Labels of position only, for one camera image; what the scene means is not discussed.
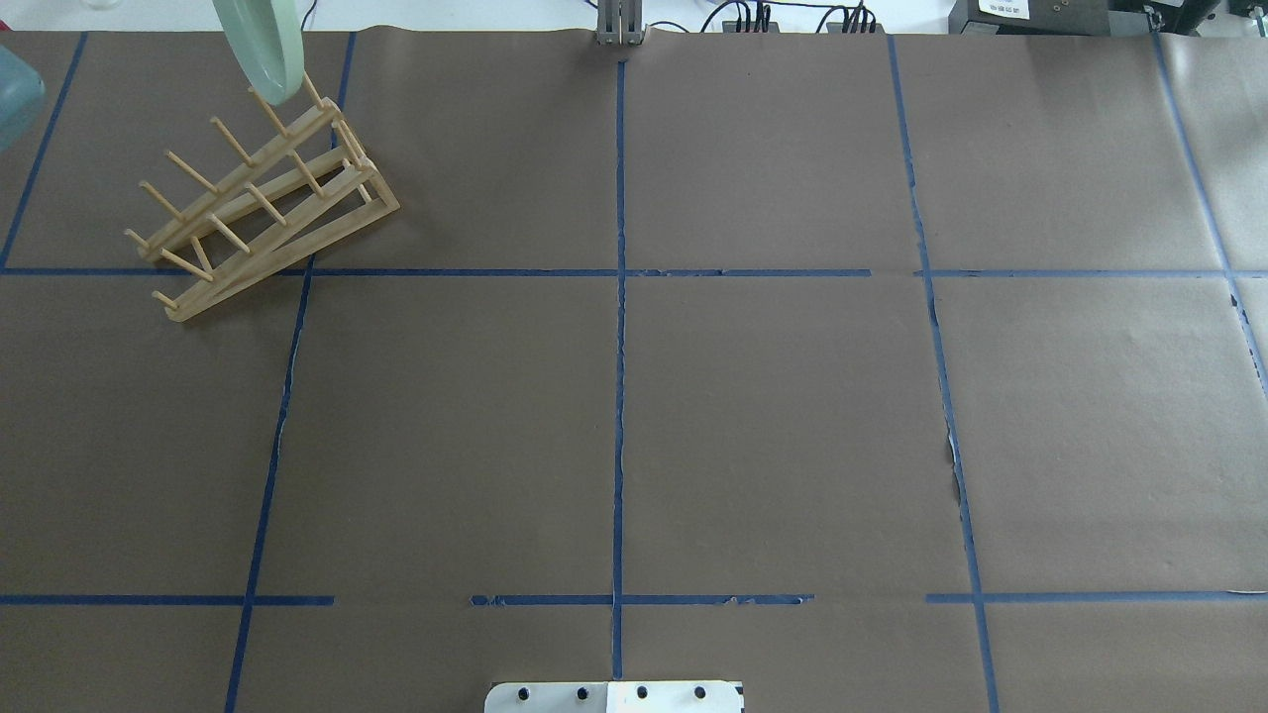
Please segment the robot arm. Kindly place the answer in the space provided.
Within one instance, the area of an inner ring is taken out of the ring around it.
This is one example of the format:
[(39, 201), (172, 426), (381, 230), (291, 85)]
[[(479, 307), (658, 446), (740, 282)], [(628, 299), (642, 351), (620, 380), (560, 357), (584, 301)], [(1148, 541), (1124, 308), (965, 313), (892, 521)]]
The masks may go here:
[(1, 47), (1, 154), (27, 134), (44, 98), (44, 77), (27, 60)]

